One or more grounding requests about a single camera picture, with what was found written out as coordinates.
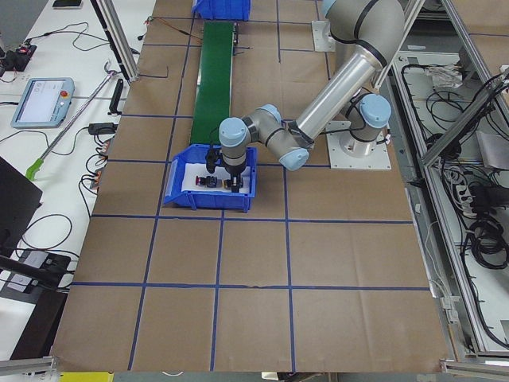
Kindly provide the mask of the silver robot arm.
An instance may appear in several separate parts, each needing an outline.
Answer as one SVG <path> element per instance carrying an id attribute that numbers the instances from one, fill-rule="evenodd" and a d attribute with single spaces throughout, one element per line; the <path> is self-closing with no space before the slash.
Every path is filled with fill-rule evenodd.
<path id="1" fill-rule="evenodd" d="M 340 109 L 377 72 L 384 69 L 402 43 L 405 15 L 395 0 L 325 1 L 322 12 L 332 39 L 352 46 L 352 52 L 301 115 L 282 125 L 278 109 L 267 104 L 242 118 L 219 125 L 220 147 L 210 147 L 206 168 L 223 167 L 230 189 L 237 193 L 247 166 L 247 147 L 263 144 L 288 170 L 300 169 L 309 158 L 315 138 Z"/>

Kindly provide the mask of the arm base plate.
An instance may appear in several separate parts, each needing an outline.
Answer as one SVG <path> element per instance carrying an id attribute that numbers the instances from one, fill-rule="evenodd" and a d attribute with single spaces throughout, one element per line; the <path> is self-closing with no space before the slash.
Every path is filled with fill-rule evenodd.
<path id="1" fill-rule="evenodd" d="M 336 42 L 332 38 L 330 22 L 328 20 L 312 21 L 311 30 L 315 52 L 334 53 L 336 51 Z"/>
<path id="2" fill-rule="evenodd" d="M 330 167 L 333 170 L 391 170 L 387 145 L 379 131 L 373 142 L 356 140 L 350 122 L 330 121 L 325 128 Z"/>

